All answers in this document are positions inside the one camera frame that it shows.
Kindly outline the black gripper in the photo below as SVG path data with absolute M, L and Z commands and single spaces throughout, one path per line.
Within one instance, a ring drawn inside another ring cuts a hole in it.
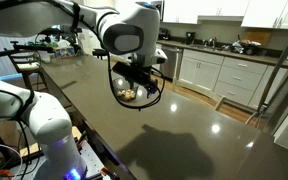
M 139 84 L 145 88 L 152 87 L 154 81 L 151 79 L 151 67 L 143 67 L 142 59 L 136 54 L 131 54 L 131 77 L 129 83 L 131 86 Z

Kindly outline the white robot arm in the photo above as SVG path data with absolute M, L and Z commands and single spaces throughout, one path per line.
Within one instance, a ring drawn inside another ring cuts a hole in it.
M 88 28 L 108 52 L 133 53 L 126 75 L 150 94 L 157 91 L 144 70 L 166 59 L 156 48 L 160 13 L 155 7 L 135 2 L 128 12 L 120 13 L 112 7 L 92 8 L 69 0 L 0 0 L 0 36 L 32 36 L 53 25 Z M 41 145 L 46 162 L 34 180 L 85 177 L 87 166 L 72 136 L 70 117 L 54 96 L 0 81 L 0 107 L 5 108 L 5 116 L 22 118 Z

